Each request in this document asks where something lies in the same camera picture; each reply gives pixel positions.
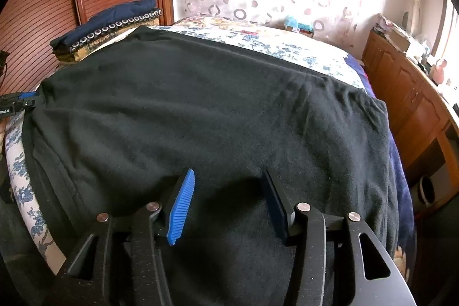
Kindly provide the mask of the black garment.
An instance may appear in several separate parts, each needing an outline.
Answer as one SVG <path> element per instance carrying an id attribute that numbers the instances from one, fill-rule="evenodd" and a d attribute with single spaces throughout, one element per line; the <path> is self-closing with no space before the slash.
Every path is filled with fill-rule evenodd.
<path id="1" fill-rule="evenodd" d="M 69 253 L 97 214 L 129 217 L 185 169 L 196 185 L 164 255 L 175 305 L 281 305 L 295 250 L 271 223 L 269 171 L 293 202 L 359 213 L 388 250 L 398 199 L 385 105 L 238 46 L 140 27 L 39 87 L 23 122 L 31 186 Z"/>

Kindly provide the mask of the patterned folded cloth stack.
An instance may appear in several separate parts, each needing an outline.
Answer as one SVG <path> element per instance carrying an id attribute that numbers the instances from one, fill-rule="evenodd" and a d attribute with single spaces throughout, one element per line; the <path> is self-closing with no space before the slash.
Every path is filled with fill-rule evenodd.
<path id="1" fill-rule="evenodd" d="M 57 42 L 52 47 L 52 53 L 63 64 L 73 64 L 85 59 L 104 44 L 112 41 L 122 33 L 139 26 L 158 26 L 163 12 L 154 8 L 144 14 L 132 18 L 118 20 L 108 26 L 102 26 L 91 33 L 81 36 L 71 44 Z"/>

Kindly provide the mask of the dark blue blanket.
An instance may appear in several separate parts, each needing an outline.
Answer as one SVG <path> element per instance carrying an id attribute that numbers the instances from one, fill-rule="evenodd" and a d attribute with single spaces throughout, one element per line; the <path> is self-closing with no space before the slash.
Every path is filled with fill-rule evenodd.
<path id="1" fill-rule="evenodd" d="M 351 158 L 350 166 L 339 166 L 337 168 L 339 180 L 331 184 L 330 196 L 327 199 L 325 210 L 328 213 L 343 215 L 352 209 L 361 209 L 369 219 L 369 225 L 376 230 L 382 242 L 388 245 L 394 244 L 394 262 L 401 275 L 406 280 L 413 274 L 415 263 L 415 223 L 412 208 L 412 198 L 409 193 L 409 186 L 404 175 L 401 158 L 394 142 L 392 133 L 386 130 L 378 130 L 377 125 L 382 124 L 382 115 L 386 113 L 385 105 L 376 99 L 374 91 L 369 83 L 369 79 L 355 57 L 348 55 L 345 63 L 352 68 L 360 77 L 363 90 L 368 98 L 365 100 L 363 94 L 358 94 L 353 87 L 342 87 L 337 93 L 339 110 L 335 112 L 335 122 L 337 129 L 334 134 L 339 141 L 345 143 L 342 147 L 343 155 Z M 372 139 L 383 139 L 385 145 L 389 147 L 389 155 L 384 157 L 384 164 L 392 166 L 391 174 L 398 198 L 398 240 L 394 239 L 394 221 L 385 222 L 383 213 L 390 210 L 382 206 L 382 203 L 393 203 L 393 198 L 387 198 L 380 191 L 375 182 L 368 185 L 370 191 L 370 201 L 377 204 L 376 208 L 371 208 L 369 203 L 364 202 L 363 190 L 366 188 L 365 182 L 361 179 L 365 176 L 374 176 L 374 172 L 363 170 L 358 166 L 359 160 L 366 161 L 365 151 L 371 151 L 373 145 L 368 142 L 365 131 L 372 134 Z"/>

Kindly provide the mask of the navy folded cloth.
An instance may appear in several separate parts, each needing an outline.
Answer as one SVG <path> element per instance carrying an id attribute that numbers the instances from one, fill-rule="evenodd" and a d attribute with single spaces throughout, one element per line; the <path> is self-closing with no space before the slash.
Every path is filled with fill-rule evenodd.
<path id="1" fill-rule="evenodd" d="M 53 48 L 70 47 L 77 40 L 80 40 L 87 34 L 100 30 L 104 26 L 115 24 L 115 22 L 121 22 L 122 20 L 127 20 L 129 18 L 133 19 L 135 16 L 149 13 L 153 11 L 156 6 L 156 0 L 128 1 L 112 6 L 109 9 L 105 9 L 97 13 L 86 23 L 74 28 L 74 30 L 71 30 L 50 41 L 50 45 Z"/>

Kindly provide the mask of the blue floral white bedspread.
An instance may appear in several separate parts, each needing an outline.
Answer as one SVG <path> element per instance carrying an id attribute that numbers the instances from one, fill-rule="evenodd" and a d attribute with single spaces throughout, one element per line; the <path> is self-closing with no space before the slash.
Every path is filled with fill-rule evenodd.
<path id="1" fill-rule="evenodd" d="M 254 50 L 336 78 L 357 89 L 364 88 L 355 69 L 345 61 L 348 54 L 343 49 L 296 33 L 211 16 L 190 17 L 172 26 L 149 28 Z M 26 237 L 33 242 L 32 253 L 38 254 L 39 261 L 57 274 L 65 255 L 51 235 L 41 211 L 42 205 L 31 186 L 23 146 L 23 121 L 24 115 L 16 114 L 2 127 L 1 139 L 5 146 L 2 160 L 6 162 L 10 178 L 8 187 L 18 206 L 20 223 L 27 231 Z"/>

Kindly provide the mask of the wooden sideboard cabinet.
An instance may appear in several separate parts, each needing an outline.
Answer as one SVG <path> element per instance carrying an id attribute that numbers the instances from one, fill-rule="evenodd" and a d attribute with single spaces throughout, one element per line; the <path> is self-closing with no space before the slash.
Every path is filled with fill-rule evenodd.
<path id="1" fill-rule="evenodd" d="M 387 105 L 409 186 L 432 181 L 433 202 L 415 212 L 422 217 L 458 195 L 458 116 L 420 68 L 375 30 L 362 59 L 376 97 Z"/>

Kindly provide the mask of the teal tissue box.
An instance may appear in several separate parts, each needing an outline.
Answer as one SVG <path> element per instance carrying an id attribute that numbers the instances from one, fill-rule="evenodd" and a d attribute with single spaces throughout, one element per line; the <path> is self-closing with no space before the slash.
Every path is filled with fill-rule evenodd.
<path id="1" fill-rule="evenodd" d="M 293 33 L 299 33 L 309 38 L 314 37 L 314 27 L 300 22 L 292 16 L 288 16 L 284 21 L 284 29 Z"/>

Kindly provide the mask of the pink ceramic jar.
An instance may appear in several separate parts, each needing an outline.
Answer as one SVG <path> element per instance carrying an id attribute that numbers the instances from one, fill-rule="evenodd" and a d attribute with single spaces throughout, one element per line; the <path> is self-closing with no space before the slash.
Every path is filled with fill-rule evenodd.
<path id="1" fill-rule="evenodd" d="M 447 67 L 447 60 L 439 59 L 436 64 L 432 66 L 429 72 L 430 79 L 436 84 L 441 85 L 445 82 L 445 68 Z"/>

